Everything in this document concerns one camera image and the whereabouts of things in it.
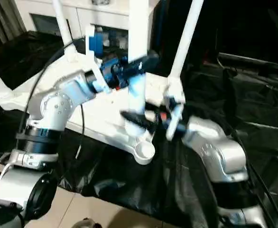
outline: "floor tile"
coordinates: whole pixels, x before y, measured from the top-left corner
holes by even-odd
[[[70,228],[76,222],[91,218],[103,228],[156,228],[161,221],[94,197],[76,194],[60,228]]]
[[[52,207],[49,212],[38,220],[30,221],[25,228],[57,228],[68,209],[74,193],[57,188]]]

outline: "robotic arm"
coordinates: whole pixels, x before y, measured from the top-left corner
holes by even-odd
[[[135,113],[121,114],[141,127],[155,128],[157,124]],[[172,121],[171,116],[157,122],[169,131]],[[258,198],[251,190],[243,148],[211,120],[191,116],[187,126],[177,122],[174,129],[173,134],[181,135],[183,144],[193,149],[204,164],[217,200],[220,227],[267,228]]]
[[[125,88],[132,76],[153,69],[155,52],[128,63],[112,59],[101,66],[110,88]],[[103,90],[92,71],[78,71],[62,77],[55,85],[33,96],[30,114],[17,146],[0,175],[0,228],[21,228],[31,219],[45,215],[56,193],[52,169],[57,162],[57,146],[75,108]]]

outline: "wire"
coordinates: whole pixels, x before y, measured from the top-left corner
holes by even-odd
[[[257,173],[256,169],[253,167],[253,165],[250,165],[251,169],[253,170],[253,173],[255,174],[257,180],[259,181],[259,183],[261,184],[262,188],[264,189],[268,199],[270,200],[270,203],[273,205],[275,212],[278,215],[278,207],[273,199],[273,197],[271,196],[266,184],[264,183],[264,181],[262,180],[261,176]]]
[[[81,139],[80,139],[79,148],[78,148],[77,154],[75,156],[76,159],[78,159],[80,150],[82,148],[82,143],[83,143],[83,138],[84,138],[84,129],[85,129],[83,105],[81,104],[80,107],[81,107],[81,114],[82,114],[82,135],[81,135]]]
[[[33,87],[31,88],[31,91],[29,93],[29,97],[28,97],[28,101],[27,101],[27,104],[25,106],[25,109],[24,109],[24,113],[22,115],[22,118],[21,118],[21,121],[20,121],[20,125],[19,125],[19,129],[18,129],[18,133],[22,133],[22,129],[23,129],[23,125],[25,123],[25,119],[26,119],[26,113],[27,113],[27,110],[28,110],[28,104],[29,104],[29,101],[31,99],[31,97],[33,96],[34,94],[34,91],[40,81],[40,79],[42,78],[42,76],[44,75],[44,73],[46,72],[47,68],[57,59],[60,57],[61,53],[65,50],[65,48],[67,48],[68,46],[74,44],[75,42],[79,41],[79,40],[83,40],[84,38],[79,38],[79,39],[74,39],[72,42],[66,44],[65,46],[61,47],[59,50],[57,50],[53,56],[51,56],[51,58],[47,61],[47,63],[44,65],[41,73],[39,74],[38,78],[36,79]]]
[[[244,154],[246,156],[246,161],[247,161],[247,172],[248,172],[248,176],[249,176],[249,179],[251,180],[251,174],[250,174],[250,170],[252,169],[254,175],[256,176],[258,182],[261,184],[263,190],[264,190],[264,193],[267,195],[270,203],[272,204],[275,212],[277,213],[277,216],[278,216],[278,207],[273,199],[273,197],[271,196],[270,194],[270,191],[268,190],[267,186],[265,185],[264,181],[262,180],[261,176],[258,174],[258,172],[255,170],[254,166],[249,162],[248,160],[248,154],[245,150],[245,147],[239,137],[239,135],[237,134],[237,132],[235,131],[235,129],[222,117],[220,116],[217,112],[215,112],[214,110],[204,106],[204,105],[200,105],[200,104],[195,104],[195,103],[192,103],[192,102],[186,102],[185,105],[188,105],[188,106],[193,106],[193,107],[196,107],[196,108],[199,108],[199,109],[203,109],[204,111],[207,111],[209,112],[210,114],[212,114],[213,116],[215,116],[216,118],[220,118],[220,120],[223,122],[224,125],[226,125],[229,130],[231,131],[231,135],[232,137],[239,143],[239,145],[242,147],[243,151],[244,151]],[[260,200],[260,204],[263,208],[265,208],[265,206],[263,205],[262,201]]]

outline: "black plastic sheet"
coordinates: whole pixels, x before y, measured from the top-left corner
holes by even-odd
[[[34,52],[23,46],[24,56]],[[19,71],[18,63],[11,63],[5,73],[0,67],[0,76],[7,84],[14,78],[24,82],[29,71],[39,71],[39,68],[31,68],[34,60],[28,61],[29,68]],[[235,76],[222,69],[203,67],[187,72],[183,85],[187,101],[209,107],[236,129],[251,163],[278,204],[278,78]],[[13,149],[21,114],[0,108],[0,156]],[[185,122],[191,114],[217,121],[227,134],[230,133],[220,118],[210,112],[187,105]],[[180,139],[168,142],[165,132],[159,129],[153,141],[156,155],[146,166],[138,165],[131,154],[88,137],[84,138],[76,160],[79,143],[80,134],[66,129],[56,168],[60,187],[180,227],[217,227],[215,201],[204,167],[196,153],[183,146]],[[265,199],[264,202],[277,222],[269,201]]]

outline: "white cabinet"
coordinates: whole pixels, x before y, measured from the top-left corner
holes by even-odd
[[[148,45],[154,8],[160,0],[149,0]],[[15,0],[27,31],[37,31],[31,14],[55,17],[52,0]],[[89,24],[129,29],[129,0],[111,0],[109,5],[94,6],[91,0],[61,0],[73,38],[84,36]]]
[[[15,0],[17,8],[20,12],[27,31],[36,31],[36,26],[32,18],[32,14],[55,17],[55,10],[53,5],[46,2],[31,1],[31,0]],[[63,6],[63,11],[73,38],[80,38],[82,36],[80,24],[77,16],[77,9],[75,7]]]

